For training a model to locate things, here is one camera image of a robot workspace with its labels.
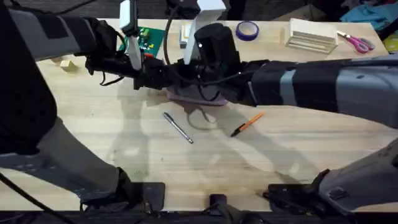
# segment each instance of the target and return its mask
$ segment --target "scissor blade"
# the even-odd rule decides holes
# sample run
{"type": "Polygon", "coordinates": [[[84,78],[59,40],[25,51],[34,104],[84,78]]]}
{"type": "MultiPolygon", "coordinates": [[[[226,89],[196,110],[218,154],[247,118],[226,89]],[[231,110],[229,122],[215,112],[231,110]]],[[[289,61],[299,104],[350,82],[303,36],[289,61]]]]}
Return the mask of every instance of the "scissor blade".
{"type": "Polygon", "coordinates": [[[344,33],[344,32],[342,32],[342,31],[337,31],[337,34],[340,35],[340,36],[342,36],[342,37],[347,36],[347,34],[344,33]]]}

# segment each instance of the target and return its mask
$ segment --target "wooden block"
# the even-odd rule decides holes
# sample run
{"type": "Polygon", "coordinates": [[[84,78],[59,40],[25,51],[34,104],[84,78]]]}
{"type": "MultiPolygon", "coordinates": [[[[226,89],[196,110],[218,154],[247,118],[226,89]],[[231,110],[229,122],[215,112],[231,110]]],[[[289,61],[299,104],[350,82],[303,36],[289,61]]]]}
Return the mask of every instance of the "wooden block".
{"type": "Polygon", "coordinates": [[[77,66],[70,60],[63,60],[60,64],[60,67],[66,72],[77,71],[77,66]]]}
{"type": "Polygon", "coordinates": [[[321,22],[291,19],[285,34],[287,47],[330,54],[338,45],[336,27],[321,22]]]}

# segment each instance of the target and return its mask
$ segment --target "black cable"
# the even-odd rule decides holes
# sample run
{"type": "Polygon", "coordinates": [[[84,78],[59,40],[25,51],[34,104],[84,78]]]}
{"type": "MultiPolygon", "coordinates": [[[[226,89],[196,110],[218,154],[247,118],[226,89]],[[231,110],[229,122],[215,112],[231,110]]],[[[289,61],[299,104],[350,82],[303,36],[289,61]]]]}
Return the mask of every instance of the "black cable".
{"type": "MultiPolygon", "coordinates": [[[[200,77],[201,77],[201,75],[203,74],[203,72],[206,70],[206,67],[207,67],[207,66],[204,66],[204,67],[203,67],[203,69],[202,69],[202,71],[201,71],[201,74],[200,74],[199,77],[198,77],[198,81],[201,81],[201,80],[200,80],[200,77]]],[[[215,93],[215,95],[214,95],[212,98],[208,99],[208,98],[205,97],[205,95],[203,94],[203,91],[202,91],[201,86],[200,86],[200,85],[197,85],[197,88],[198,88],[198,92],[199,92],[200,96],[201,96],[204,100],[209,101],[209,102],[215,101],[215,100],[217,99],[217,97],[219,97],[219,95],[220,95],[220,91],[217,91],[217,92],[215,93]]]]}
{"type": "Polygon", "coordinates": [[[0,181],[3,182],[5,185],[7,185],[9,188],[11,188],[12,190],[14,190],[15,192],[17,192],[20,196],[24,197],[26,200],[30,201],[31,203],[33,203],[34,205],[38,206],[39,208],[41,208],[43,211],[48,212],[49,214],[59,218],[60,220],[62,220],[63,222],[67,223],[67,224],[75,224],[73,221],[71,221],[69,218],[61,215],[60,213],[52,210],[51,208],[48,208],[46,205],[44,205],[43,203],[41,203],[40,201],[36,200],[35,198],[33,198],[32,196],[30,196],[27,192],[25,192],[24,190],[22,190],[20,187],[18,187],[16,184],[14,184],[10,179],[8,179],[5,175],[3,175],[0,172],[0,181]]]}
{"type": "Polygon", "coordinates": [[[203,94],[203,91],[202,91],[201,86],[200,86],[200,85],[197,85],[197,87],[198,87],[198,92],[199,92],[199,94],[200,94],[200,97],[202,97],[202,98],[203,98],[204,100],[206,100],[206,101],[209,101],[209,102],[215,101],[215,100],[217,99],[217,97],[219,97],[219,95],[220,95],[220,91],[217,91],[216,94],[215,94],[211,99],[208,99],[208,98],[205,97],[205,95],[203,94]]]}
{"type": "Polygon", "coordinates": [[[123,80],[123,79],[124,79],[124,77],[119,77],[119,78],[117,78],[117,79],[115,79],[115,80],[113,80],[113,81],[110,81],[110,82],[104,83],[104,82],[105,82],[105,80],[106,80],[106,76],[105,76],[105,73],[104,73],[104,72],[102,72],[102,76],[103,76],[103,79],[102,79],[102,82],[100,83],[100,85],[101,85],[101,86],[108,86],[108,85],[112,85],[112,84],[115,84],[115,83],[117,83],[117,82],[120,82],[121,80],[123,80]]]}
{"type": "Polygon", "coordinates": [[[236,77],[240,77],[241,75],[246,75],[246,74],[248,74],[248,73],[252,73],[252,72],[255,72],[255,71],[239,72],[239,73],[237,73],[237,74],[235,74],[235,75],[231,75],[230,77],[222,78],[222,79],[220,79],[220,80],[216,80],[216,81],[212,81],[212,82],[199,82],[199,81],[195,81],[195,80],[189,80],[189,79],[187,79],[187,78],[185,78],[185,77],[182,77],[182,76],[181,76],[180,74],[178,74],[176,71],[173,71],[173,72],[174,72],[174,75],[175,75],[178,79],[180,79],[181,81],[184,81],[184,82],[186,82],[186,83],[188,83],[188,84],[192,84],[192,85],[206,85],[206,86],[208,86],[208,85],[217,85],[217,84],[226,82],[226,81],[228,81],[228,80],[230,80],[230,79],[233,79],[233,78],[236,78],[236,77]]]}
{"type": "Polygon", "coordinates": [[[170,26],[172,24],[174,15],[177,13],[179,10],[179,6],[176,6],[172,13],[170,13],[169,19],[166,24],[165,32],[164,32],[164,39],[163,39],[163,51],[164,51],[164,59],[166,60],[166,64],[170,65],[170,59],[169,59],[169,52],[167,51],[167,37],[169,36],[169,30],[170,26]]]}
{"type": "Polygon", "coordinates": [[[69,7],[68,9],[64,9],[64,10],[62,10],[62,11],[60,11],[60,12],[55,12],[54,15],[60,16],[60,15],[66,14],[66,13],[68,13],[68,12],[72,12],[72,11],[75,10],[75,9],[78,9],[78,8],[80,8],[80,7],[82,7],[82,6],[85,6],[85,5],[90,4],[90,3],[92,3],[92,2],[95,2],[95,1],[97,1],[97,0],[88,0],[88,1],[85,1],[85,2],[82,2],[82,3],[79,3],[79,4],[77,4],[77,5],[74,5],[74,6],[72,6],[72,7],[69,7]]]}
{"type": "Polygon", "coordinates": [[[124,40],[124,37],[117,31],[116,31],[116,35],[120,38],[120,40],[122,41],[122,44],[123,44],[123,48],[118,50],[118,52],[124,53],[126,51],[126,47],[127,47],[126,41],[124,40]]]}

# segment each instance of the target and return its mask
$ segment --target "ballpoint pen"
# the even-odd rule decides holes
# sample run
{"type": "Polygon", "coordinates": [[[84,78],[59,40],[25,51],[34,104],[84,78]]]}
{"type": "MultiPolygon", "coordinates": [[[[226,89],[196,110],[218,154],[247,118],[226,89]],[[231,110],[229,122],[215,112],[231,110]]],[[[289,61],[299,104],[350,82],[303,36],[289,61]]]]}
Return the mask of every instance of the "ballpoint pen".
{"type": "Polygon", "coordinates": [[[166,118],[166,120],[172,124],[172,126],[175,127],[175,129],[177,129],[177,131],[179,131],[179,133],[181,133],[181,135],[191,144],[193,144],[192,139],[180,128],[180,126],[178,126],[175,122],[174,119],[166,112],[163,112],[163,116],[166,118]]]}
{"type": "Polygon", "coordinates": [[[241,131],[245,130],[247,127],[249,127],[252,123],[256,122],[259,118],[264,115],[264,112],[261,112],[257,114],[255,117],[250,119],[250,121],[240,125],[238,128],[235,129],[235,131],[231,134],[231,137],[235,137],[237,134],[239,134],[241,131]]]}

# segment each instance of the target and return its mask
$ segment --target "wooden table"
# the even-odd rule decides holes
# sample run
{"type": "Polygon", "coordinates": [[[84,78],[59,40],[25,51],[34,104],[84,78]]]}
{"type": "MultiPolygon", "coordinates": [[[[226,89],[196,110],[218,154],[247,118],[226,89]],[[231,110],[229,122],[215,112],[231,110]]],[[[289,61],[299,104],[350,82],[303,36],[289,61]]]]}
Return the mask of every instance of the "wooden table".
{"type": "MultiPolygon", "coordinates": [[[[118,27],[118,20],[109,19],[118,27]]],[[[140,20],[140,26],[163,29],[166,21],[140,20]]],[[[227,22],[232,29],[237,22],[227,22]]],[[[260,36],[235,40],[242,60],[273,59],[304,62],[386,55],[370,24],[336,24],[338,29],[371,40],[376,49],[357,54],[340,39],[331,55],[283,46],[286,22],[257,22],[260,36]]],[[[178,47],[180,21],[169,35],[170,58],[182,57],[178,47]]],[[[163,58],[160,50],[158,58],[163,58]]],[[[133,181],[158,181],[167,186],[166,210],[200,210],[209,194],[226,194],[240,209],[268,210],[259,194],[271,183],[310,183],[322,170],[337,169],[384,147],[398,132],[360,118],[289,106],[250,108],[229,103],[208,107],[170,102],[162,91],[132,89],[133,80],[102,87],[100,73],[92,77],[85,58],[71,57],[80,67],[67,74],[53,62],[38,65],[69,130],[106,162],[122,167],[133,181]],[[163,118],[170,113],[193,138],[189,144],[163,118]],[[265,115],[236,138],[231,132],[260,111],[265,115]]],[[[2,170],[28,193],[57,210],[77,210],[70,192],[11,170],[2,170]]],[[[0,210],[37,208],[0,184],[0,210]]]]}

